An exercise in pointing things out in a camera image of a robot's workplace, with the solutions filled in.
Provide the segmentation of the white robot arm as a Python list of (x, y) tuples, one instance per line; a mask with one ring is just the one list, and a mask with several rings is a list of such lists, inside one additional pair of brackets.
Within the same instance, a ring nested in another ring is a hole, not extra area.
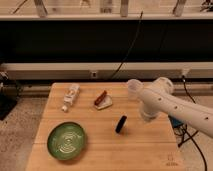
[(142, 102), (140, 113), (144, 120), (151, 121), (164, 112), (213, 138), (213, 109), (188, 102), (172, 95), (173, 83), (160, 77), (148, 85), (141, 84), (136, 95)]

